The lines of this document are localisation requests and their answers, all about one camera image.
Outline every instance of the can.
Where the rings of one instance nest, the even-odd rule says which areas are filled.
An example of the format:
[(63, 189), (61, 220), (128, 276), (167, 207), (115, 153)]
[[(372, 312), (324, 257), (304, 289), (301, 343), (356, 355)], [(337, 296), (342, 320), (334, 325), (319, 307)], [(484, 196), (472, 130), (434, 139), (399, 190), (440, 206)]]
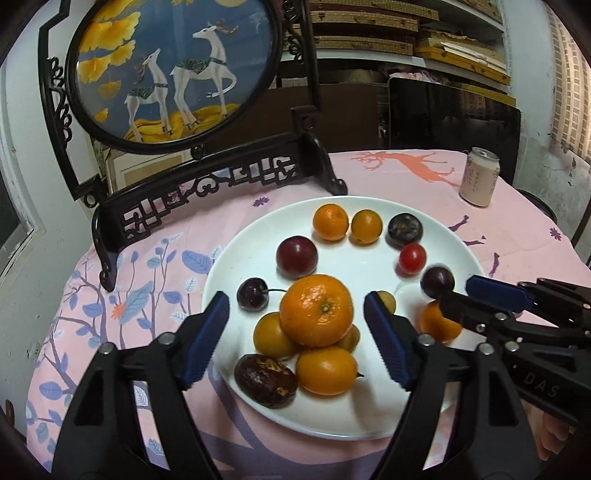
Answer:
[(472, 205), (488, 207), (499, 173), (499, 157), (484, 148), (474, 147), (468, 154), (460, 197)]

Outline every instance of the embroidered deer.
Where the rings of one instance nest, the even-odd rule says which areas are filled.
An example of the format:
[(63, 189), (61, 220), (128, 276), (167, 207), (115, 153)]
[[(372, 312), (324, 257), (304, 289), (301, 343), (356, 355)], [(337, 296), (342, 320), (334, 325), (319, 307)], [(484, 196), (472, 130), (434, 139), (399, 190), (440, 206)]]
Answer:
[[(228, 93), (236, 86), (236, 76), (228, 69), (226, 64), (226, 49), (222, 41), (217, 36), (216, 32), (225, 35), (232, 35), (236, 33), (238, 27), (231, 30), (225, 29), (223, 20), (220, 20), (215, 25), (207, 22), (207, 27), (194, 33), (193, 38), (203, 38), (209, 41), (212, 47), (212, 52), (207, 60), (182, 60), (177, 63), (176, 67), (171, 72), (174, 79), (174, 101), (177, 104), (178, 111), (183, 117), (183, 122), (187, 128), (191, 128), (199, 123), (193, 115), (193, 112), (185, 101), (185, 90), (191, 79), (194, 80), (212, 80), (216, 85), (216, 93), (208, 93), (207, 97), (220, 97), (220, 105), (222, 107), (222, 118), (226, 118), (228, 111), (226, 110), (225, 93)], [(223, 88), (223, 80), (229, 79), (232, 83), (230, 86)]]
[(138, 127), (135, 125), (135, 115), (138, 112), (140, 105), (147, 105), (150, 103), (156, 103), (160, 105), (160, 120), (162, 122), (162, 131), (168, 132), (170, 135), (173, 133), (173, 129), (170, 125), (170, 119), (168, 118), (168, 110), (166, 108), (166, 96), (168, 95), (168, 80), (164, 72), (158, 67), (158, 55), (160, 49), (149, 55), (140, 65), (139, 79), (136, 83), (143, 81), (145, 69), (148, 67), (152, 74), (154, 84), (149, 87), (137, 87), (131, 90), (125, 98), (125, 104), (129, 113), (129, 126), (135, 135), (135, 139), (138, 142), (143, 141), (141, 134), (139, 133)]

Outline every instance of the table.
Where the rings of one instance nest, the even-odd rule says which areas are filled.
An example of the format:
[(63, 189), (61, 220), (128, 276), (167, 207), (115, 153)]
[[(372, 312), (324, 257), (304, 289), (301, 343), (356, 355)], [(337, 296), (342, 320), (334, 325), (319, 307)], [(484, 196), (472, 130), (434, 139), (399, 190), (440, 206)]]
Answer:
[[(549, 218), (499, 178), (491, 205), (474, 207), (458, 196), (466, 156), (449, 151), (374, 151), (331, 155), (349, 194), (401, 202), (438, 219), (474, 252), (485, 273), (516, 283), (537, 277), (591, 286), (591, 271)], [(146, 345), (176, 331), (200, 311), (215, 258), (241, 229), (266, 213), (326, 196), (314, 182), (283, 188), (244, 185), (192, 198), (151, 237), (118, 259), (116, 289), (99, 284), (91, 248), (77, 263), (41, 349), (26, 406), (27, 446), (51, 469), (62, 419), (97, 347)], [(524, 313), (522, 320), (544, 323)], [(165, 466), (146, 385), (134, 385), (148, 456)], [(186, 393), (187, 404), (216, 465), (229, 480), (365, 480), (389, 439), (339, 442), (287, 430), (243, 403), (213, 365)], [(427, 466), (444, 455), (453, 409), (441, 415)]]

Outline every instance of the oval frame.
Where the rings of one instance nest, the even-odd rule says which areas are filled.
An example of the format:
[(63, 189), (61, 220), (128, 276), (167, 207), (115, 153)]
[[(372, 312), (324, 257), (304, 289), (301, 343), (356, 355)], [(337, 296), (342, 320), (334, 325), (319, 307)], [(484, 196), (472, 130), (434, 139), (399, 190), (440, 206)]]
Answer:
[(78, 49), (82, 38), (86, 32), (88, 26), (93, 21), (98, 11), (111, 0), (99, 0), (97, 1), (86, 13), (70, 42), (68, 52), (66, 55), (65, 65), (65, 77), (66, 77), (66, 95), (72, 109), (72, 113), (76, 117), (76, 120), (80, 123), (82, 128), (92, 137), (98, 141), (104, 143), (108, 147), (116, 148), (122, 152), (135, 153), (135, 154), (167, 154), (174, 153), (181, 150), (188, 150), (191, 147), (205, 143), (211, 137), (219, 134), (223, 131), (226, 126), (230, 125), (235, 119), (241, 117), (244, 112), (262, 95), (262, 93), (270, 87), (272, 81), (277, 74), (279, 69), (279, 62), (281, 60), (282, 44), (283, 44), (283, 31), (281, 26), (281, 20), (277, 8), (272, 0), (259, 0), (267, 14), (271, 23), (271, 30), (273, 33), (273, 44), (271, 46), (271, 54), (267, 60), (267, 65), (263, 71), (263, 74), (259, 78), (254, 90), (246, 101), (231, 115), (217, 125), (205, 130), (192, 137), (182, 138), (179, 140), (171, 140), (160, 143), (139, 143), (131, 140), (125, 140), (123, 138), (116, 137), (107, 131), (103, 130), (96, 124), (90, 114), (87, 112), (80, 99), (80, 91), (78, 89), (77, 82), (77, 71), (76, 64), (78, 59)]

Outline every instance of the cherry tomato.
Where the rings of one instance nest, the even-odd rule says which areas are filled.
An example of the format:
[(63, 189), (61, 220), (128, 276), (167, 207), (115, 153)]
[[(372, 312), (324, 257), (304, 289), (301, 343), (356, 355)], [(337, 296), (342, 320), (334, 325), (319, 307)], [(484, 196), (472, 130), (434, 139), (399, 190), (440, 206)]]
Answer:
[(408, 244), (400, 252), (398, 265), (406, 275), (416, 275), (427, 263), (427, 252), (419, 244)]

